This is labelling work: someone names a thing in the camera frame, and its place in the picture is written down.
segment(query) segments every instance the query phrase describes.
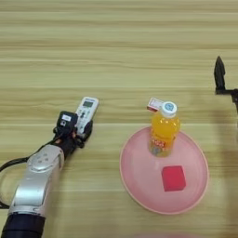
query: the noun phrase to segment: bottle cap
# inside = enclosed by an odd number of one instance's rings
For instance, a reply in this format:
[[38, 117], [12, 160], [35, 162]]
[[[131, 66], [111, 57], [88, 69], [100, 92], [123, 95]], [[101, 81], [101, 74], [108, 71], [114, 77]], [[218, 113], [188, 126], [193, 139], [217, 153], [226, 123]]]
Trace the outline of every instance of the bottle cap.
[[172, 118], [176, 116], [176, 112], [177, 112], [177, 105], [172, 102], [172, 101], [165, 101], [162, 104], [162, 108], [161, 108], [161, 114], [164, 117], [167, 118]]

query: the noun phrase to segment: red sponge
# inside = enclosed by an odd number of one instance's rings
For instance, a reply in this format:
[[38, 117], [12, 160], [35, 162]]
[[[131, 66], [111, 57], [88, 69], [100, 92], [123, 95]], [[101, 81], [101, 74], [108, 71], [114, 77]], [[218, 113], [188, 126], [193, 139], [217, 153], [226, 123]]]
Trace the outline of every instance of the red sponge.
[[164, 167], [162, 178], [166, 192], [180, 191], [186, 187], [186, 181], [181, 166]]

